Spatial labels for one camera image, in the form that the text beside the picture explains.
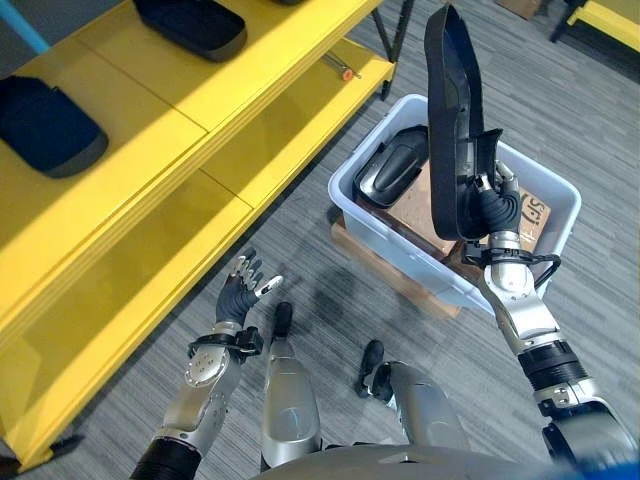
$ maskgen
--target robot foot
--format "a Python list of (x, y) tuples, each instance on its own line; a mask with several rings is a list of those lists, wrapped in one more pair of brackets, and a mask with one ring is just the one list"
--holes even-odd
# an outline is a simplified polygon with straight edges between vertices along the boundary
[(291, 330), (292, 318), (292, 305), (288, 302), (280, 302), (276, 306), (276, 313), (274, 315), (273, 335), (271, 336), (272, 343), (274, 340), (287, 338)]
[(388, 366), (381, 365), (384, 360), (384, 345), (380, 340), (371, 340), (364, 349), (362, 354), (362, 361), (360, 362), (360, 371), (358, 372), (358, 379), (354, 384), (354, 389), (360, 398), (367, 398), (373, 395), (376, 398), (382, 398), (380, 393), (386, 397), (386, 390), (384, 383), (388, 382)]

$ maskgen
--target shelf board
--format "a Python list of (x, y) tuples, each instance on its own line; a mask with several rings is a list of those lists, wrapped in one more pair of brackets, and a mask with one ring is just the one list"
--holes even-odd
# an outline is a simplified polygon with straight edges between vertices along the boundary
[(212, 63), (145, 26), (131, 1), (76, 34), (222, 140), (242, 129), (381, 0), (221, 0), (246, 22), (246, 45), (233, 60)]
[(0, 142), (0, 348), (175, 188), (176, 160), (206, 133), (74, 39), (16, 73), (59, 86), (110, 144), (85, 172), (50, 179)]
[(6, 347), (0, 429), (21, 463), (39, 458), (236, 239), (250, 211), (196, 172)]
[(362, 78), (344, 82), (316, 62), (202, 167), (253, 208), (268, 205), (393, 71), (346, 39), (331, 51)]
[(224, 1), (249, 33), (232, 61), (186, 52), (125, 2), (17, 72), (62, 87), (111, 145), (51, 180), (0, 143), (0, 350), (381, 0)]
[[(393, 68), (352, 42), (340, 42), (335, 51), (354, 67), (357, 62), (362, 80), (343, 82), (323, 63), (314, 65), (265, 113), (282, 119), (296, 102), (295, 122), (282, 126), (277, 144), (251, 141), (253, 149), (246, 150), (243, 142), (233, 143), (236, 154), (260, 159), (242, 169), (260, 178), (245, 192), (255, 208), (211, 178), (219, 173), (222, 157), (216, 157), (0, 353), (0, 430), (23, 465), (42, 460), (71, 418)], [(315, 107), (304, 107), (311, 98)], [(248, 128), (266, 139), (260, 131), (266, 125), (261, 116)]]

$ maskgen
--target gray carpet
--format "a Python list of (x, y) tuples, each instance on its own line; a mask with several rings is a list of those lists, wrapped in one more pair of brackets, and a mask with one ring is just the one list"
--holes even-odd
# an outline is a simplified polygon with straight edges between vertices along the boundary
[[(400, 3), (385, 2), (387, 25), (397, 18)], [(425, 318), (330, 242), (327, 182), (332, 172), (397, 98), (426, 94), (422, 36), (428, 15), (441, 2), (416, 3), (389, 100), (367, 103), (102, 389), (76, 422), (86, 436), (78, 449), (22, 478), (98, 480), (131, 473), (181, 384), (187, 343), (210, 328), (227, 266), (246, 245), (259, 250), (267, 274), (286, 277), (284, 287), (257, 306), (248, 322), (268, 331), (275, 303), (294, 303), (292, 343), (315, 386), (326, 441), (403, 439), (391, 411), (358, 399), (351, 390), (362, 348), (376, 337), (390, 358), (427, 369), (440, 382), (474, 450), (523, 462), (549, 461), (539, 433), (545, 422), (493, 318), (480, 311), (463, 311), (454, 320)], [(574, 235), (545, 300), (637, 437), (637, 54), (585, 28), (555, 45), (548, 42), (564, 5), (560, 0), (549, 5), (547, 15), (529, 22), (491, 0), (456, 4), (482, 69), (487, 127), (503, 127), (506, 143), (582, 194)], [(370, 18), (351, 36), (380, 50)], [(2, 44), (14, 45), (14, 40)], [(24, 61), (24, 51), (5, 57), (5, 46), (0, 52), (10, 61), (4, 69)], [(197, 478), (246, 478), (258, 472), (264, 355), (243, 368), (222, 433)]]

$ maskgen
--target black shoe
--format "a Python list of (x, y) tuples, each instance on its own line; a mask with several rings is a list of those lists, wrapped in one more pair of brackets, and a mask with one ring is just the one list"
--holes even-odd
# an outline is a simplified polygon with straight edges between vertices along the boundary
[(274, 315), (273, 334), (271, 335), (271, 341), (275, 339), (287, 338), (289, 331), (291, 330), (291, 322), (293, 319), (293, 307), (289, 302), (280, 302), (276, 306), (276, 313)]
[(354, 384), (354, 389), (360, 398), (367, 398), (369, 390), (364, 384), (364, 378), (373, 372), (373, 369), (382, 363), (384, 359), (384, 345), (380, 340), (371, 340), (364, 349), (358, 380)]

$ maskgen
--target brown box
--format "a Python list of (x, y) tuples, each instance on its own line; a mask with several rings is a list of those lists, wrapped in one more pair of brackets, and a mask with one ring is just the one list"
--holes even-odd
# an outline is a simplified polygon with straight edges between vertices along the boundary
[(496, 3), (529, 20), (540, 8), (541, 0), (496, 0)]
[(391, 208), (376, 208), (360, 199), (356, 203), (436, 260), (444, 259), (455, 246), (456, 242), (442, 240), (436, 235), (431, 218), (428, 165)]
[[(522, 250), (532, 252), (536, 249), (540, 234), (549, 219), (551, 209), (545, 205), (535, 195), (524, 188), (520, 189), (522, 198), (522, 215), (520, 216), (520, 246)], [(480, 243), (487, 243), (487, 238), (483, 238)], [(478, 284), (483, 272), (482, 269), (462, 263), (464, 252), (464, 242), (457, 242), (451, 253), (442, 263), (456, 272), (458, 275), (468, 280), (474, 285)]]

